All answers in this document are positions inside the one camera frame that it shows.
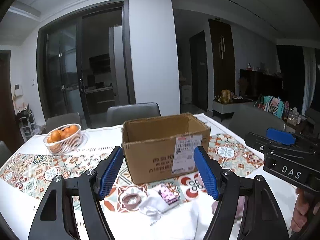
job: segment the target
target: plastic basket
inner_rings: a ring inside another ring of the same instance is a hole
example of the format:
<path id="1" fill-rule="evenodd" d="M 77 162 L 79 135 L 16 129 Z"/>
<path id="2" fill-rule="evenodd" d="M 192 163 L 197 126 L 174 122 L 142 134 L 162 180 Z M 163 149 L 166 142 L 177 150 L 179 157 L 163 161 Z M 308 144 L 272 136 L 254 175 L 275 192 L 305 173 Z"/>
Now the plastic basket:
<path id="1" fill-rule="evenodd" d="M 71 125 L 75 125 L 78 127 L 78 131 L 74 133 L 73 135 L 69 136 L 68 138 L 65 138 L 61 141 L 54 142 L 54 143 L 47 143 L 48 138 L 51 136 L 51 133 L 57 130 L 63 131 L 65 128 L 69 128 Z M 63 153 L 70 152 L 78 147 L 78 145 L 81 143 L 81 126 L 77 123 L 71 123 L 62 125 L 51 132 L 49 132 L 45 138 L 43 139 L 43 142 L 50 153 L 54 155 L 61 155 Z"/>

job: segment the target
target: metal bolt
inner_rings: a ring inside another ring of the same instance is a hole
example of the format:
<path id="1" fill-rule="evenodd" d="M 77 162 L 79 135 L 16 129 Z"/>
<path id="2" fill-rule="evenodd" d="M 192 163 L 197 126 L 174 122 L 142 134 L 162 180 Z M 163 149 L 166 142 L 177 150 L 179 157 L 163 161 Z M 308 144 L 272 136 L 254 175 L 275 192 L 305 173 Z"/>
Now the metal bolt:
<path id="1" fill-rule="evenodd" d="M 85 174 L 87 174 L 88 176 L 93 175 L 95 173 L 95 169 L 88 169 Z"/>
<path id="2" fill-rule="evenodd" d="M 264 181 L 264 177 L 262 177 L 261 175 L 257 175 L 257 180 L 258 181 Z"/>
<path id="3" fill-rule="evenodd" d="M 62 179 L 61 175 L 57 175 L 53 178 L 55 182 L 59 182 Z"/>
<path id="4" fill-rule="evenodd" d="M 232 171 L 229 170 L 229 169 L 224 169 L 224 170 L 223 170 L 223 174 L 224 174 L 224 175 L 230 175 L 231 172 L 232 172 Z"/>

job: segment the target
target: open cardboard box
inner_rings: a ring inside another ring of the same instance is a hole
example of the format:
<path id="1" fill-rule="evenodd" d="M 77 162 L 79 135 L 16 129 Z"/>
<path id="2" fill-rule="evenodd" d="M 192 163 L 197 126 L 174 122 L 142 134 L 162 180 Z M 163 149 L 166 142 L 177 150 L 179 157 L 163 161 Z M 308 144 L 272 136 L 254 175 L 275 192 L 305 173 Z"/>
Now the open cardboard box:
<path id="1" fill-rule="evenodd" d="M 210 127 L 185 113 L 124 122 L 122 147 L 131 179 L 149 183 L 196 171 L 172 174 L 177 137 L 202 135 L 201 146 L 208 152 Z"/>

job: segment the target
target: floral tile pattern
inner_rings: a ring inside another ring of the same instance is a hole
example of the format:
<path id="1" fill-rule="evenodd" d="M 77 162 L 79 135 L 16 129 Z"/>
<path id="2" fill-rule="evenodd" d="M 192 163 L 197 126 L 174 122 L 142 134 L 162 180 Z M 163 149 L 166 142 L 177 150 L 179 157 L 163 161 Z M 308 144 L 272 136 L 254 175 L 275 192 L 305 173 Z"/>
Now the floral tile pattern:
<path id="1" fill-rule="evenodd" d="M 11 156 L 0 169 L 0 179 L 29 196 L 41 200 L 54 176 L 60 174 L 65 179 L 80 176 L 87 169 L 95 168 L 100 160 L 109 156 L 109 153 L 110 151 L 108 153 L 100 151 L 77 157 L 17 153 Z M 264 163 L 228 134 L 211 136 L 208 155 L 211 159 L 217 160 L 223 168 L 231 169 L 238 176 L 247 176 Z M 207 194 L 206 189 L 199 184 L 198 176 L 198 172 L 193 172 L 163 181 L 135 185 L 131 181 L 124 160 L 110 194 L 101 201 L 101 204 L 113 212 L 135 212 L 137 209 L 129 211 L 125 208 L 122 203 L 123 197 L 137 193 L 144 199 L 148 196 L 148 188 L 153 188 L 159 183 L 166 184 L 179 197 L 180 204 L 183 204 L 196 199 L 199 194 Z M 78 196 L 73 197 L 73 203 L 74 208 L 80 210 Z"/>

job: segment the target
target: brown ring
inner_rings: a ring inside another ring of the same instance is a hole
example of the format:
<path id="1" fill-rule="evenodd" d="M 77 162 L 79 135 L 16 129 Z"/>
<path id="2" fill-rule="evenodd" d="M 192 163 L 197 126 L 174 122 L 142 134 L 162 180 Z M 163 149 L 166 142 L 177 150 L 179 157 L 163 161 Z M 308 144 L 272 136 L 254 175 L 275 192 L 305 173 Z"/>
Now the brown ring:
<path id="1" fill-rule="evenodd" d="M 136 202 L 133 204 L 128 204 L 129 200 L 132 198 L 135 198 Z M 125 208 L 130 211 L 135 209 L 140 204 L 140 202 L 141 202 L 141 197 L 137 193 L 128 194 L 124 196 L 122 199 L 122 203 L 124 204 Z"/>

